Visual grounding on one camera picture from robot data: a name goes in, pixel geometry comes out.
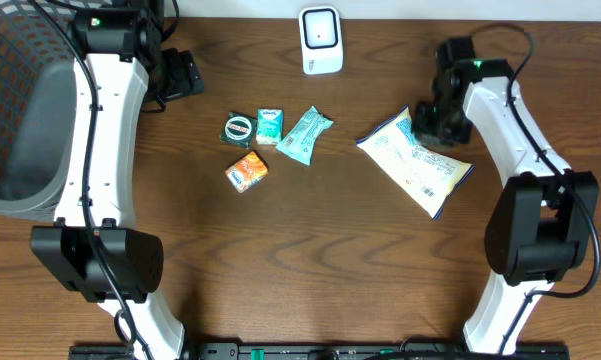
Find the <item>mesh basket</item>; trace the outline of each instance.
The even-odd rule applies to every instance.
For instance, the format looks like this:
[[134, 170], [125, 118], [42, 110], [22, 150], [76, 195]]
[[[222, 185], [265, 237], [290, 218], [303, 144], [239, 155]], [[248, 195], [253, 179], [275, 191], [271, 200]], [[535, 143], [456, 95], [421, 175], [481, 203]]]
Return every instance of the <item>mesh basket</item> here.
[[[63, 28], [72, 19], [68, 9], [41, 5]], [[0, 0], [0, 214], [52, 220], [68, 170], [75, 101], [67, 45], [26, 1]]]

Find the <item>wooden table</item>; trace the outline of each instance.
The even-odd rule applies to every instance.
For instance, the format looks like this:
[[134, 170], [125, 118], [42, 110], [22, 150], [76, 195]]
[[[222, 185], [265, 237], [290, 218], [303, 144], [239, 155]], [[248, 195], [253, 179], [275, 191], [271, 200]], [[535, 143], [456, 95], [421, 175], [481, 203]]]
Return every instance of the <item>wooden table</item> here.
[[[347, 20], [344, 70], [308, 77], [295, 20], [182, 21], [167, 45], [193, 51], [205, 93], [140, 117], [133, 191], [139, 230], [164, 244], [161, 287], [195, 338], [457, 336], [487, 281], [483, 233], [501, 191], [483, 141], [449, 152], [476, 171], [437, 221], [354, 141], [428, 100], [436, 45], [480, 24]], [[524, 26], [538, 41], [519, 79], [524, 100], [558, 153], [596, 175], [601, 236], [601, 24]], [[476, 45], [513, 65], [526, 51], [516, 34]], [[335, 121], [311, 166], [256, 146], [270, 174], [239, 195], [224, 170], [246, 151], [218, 139], [228, 112], [282, 108], [286, 133], [311, 105]], [[32, 225], [0, 217], [0, 359], [63, 359], [75, 342], [115, 341], [112, 319], [33, 256]], [[556, 289], [584, 284], [590, 255]], [[601, 359], [601, 277], [584, 298], [542, 299], [521, 339], [562, 340], [573, 359]]]

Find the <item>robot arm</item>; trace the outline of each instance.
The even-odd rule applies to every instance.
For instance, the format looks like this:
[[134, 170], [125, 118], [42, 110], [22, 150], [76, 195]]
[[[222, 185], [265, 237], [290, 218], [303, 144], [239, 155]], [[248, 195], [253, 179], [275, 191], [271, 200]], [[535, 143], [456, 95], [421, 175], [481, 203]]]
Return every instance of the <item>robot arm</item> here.
[[[414, 132], [424, 143], [452, 146], [468, 143], [475, 126], [504, 187], [485, 232], [491, 275], [465, 323], [464, 340], [472, 352], [513, 354], [517, 336], [540, 299], [533, 298], [508, 334], [526, 295], [551, 289], [568, 269], [582, 263], [589, 231], [580, 209], [538, 159], [509, 108], [506, 89], [513, 71], [507, 62], [476, 59], [470, 37], [443, 43], [436, 58], [435, 100], [419, 104]], [[512, 96], [533, 139], [593, 214], [598, 192], [593, 175], [572, 172], [551, 148], [525, 107], [517, 82]], [[541, 218], [542, 206], [557, 210], [555, 217]]]
[[[183, 354], [185, 329], [172, 315], [158, 289], [162, 276], [160, 239], [132, 230], [135, 214], [131, 178], [136, 128], [143, 103], [165, 102], [202, 91], [200, 75], [188, 51], [160, 50], [163, 3], [131, 1], [119, 7], [78, 10], [70, 24], [74, 45], [96, 83], [100, 108], [93, 140], [89, 198], [91, 225], [104, 247], [124, 300], [134, 317], [139, 337], [153, 359], [178, 359]], [[91, 96], [87, 79], [76, 62], [76, 119], [67, 180], [56, 207], [54, 226], [37, 226], [31, 248], [51, 273], [70, 291], [116, 316], [120, 303], [93, 257], [85, 236], [81, 185]], [[121, 322], [129, 336], [129, 328]], [[134, 356], [144, 358], [140, 342]]]

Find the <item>wall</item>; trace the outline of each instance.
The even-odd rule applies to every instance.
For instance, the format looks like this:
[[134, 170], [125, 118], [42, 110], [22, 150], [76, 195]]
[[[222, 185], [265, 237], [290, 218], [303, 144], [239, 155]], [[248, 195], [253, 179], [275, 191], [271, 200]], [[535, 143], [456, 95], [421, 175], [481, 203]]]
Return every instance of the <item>wall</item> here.
[[[173, 14], [165, 0], [167, 14]], [[601, 21], [601, 0], [178, 0], [182, 16], [295, 18], [330, 4], [342, 18]]]

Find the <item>candy package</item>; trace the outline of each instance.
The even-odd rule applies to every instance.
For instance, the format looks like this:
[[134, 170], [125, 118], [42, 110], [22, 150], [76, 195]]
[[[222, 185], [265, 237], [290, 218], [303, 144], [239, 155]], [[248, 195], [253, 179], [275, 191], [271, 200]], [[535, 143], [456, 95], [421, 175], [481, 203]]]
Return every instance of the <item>candy package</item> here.
[[434, 153], [411, 132], [409, 108], [357, 142], [358, 147], [437, 219], [453, 190], [473, 171], [473, 165]]
[[256, 142], [260, 145], [278, 145], [282, 140], [282, 110], [259, 109]]
[[255, 151], [240, 159], [225, 171], [229, 181], [238, 190], [244, 192], [260, 181], [269, 171]]
[[276, 146], [276, 149], [294, 160], [310, 165], [316, 139], [323, 130], [330, 128], [332, 124], [333, 121], [322, 116], [315, 106], [312, 106], [302, 115], [291, 132]]
[[229, 113], [229, 119], [222, 129], [220, 140], [248, 149], [256, 131], [256, 121], [248, 116]]

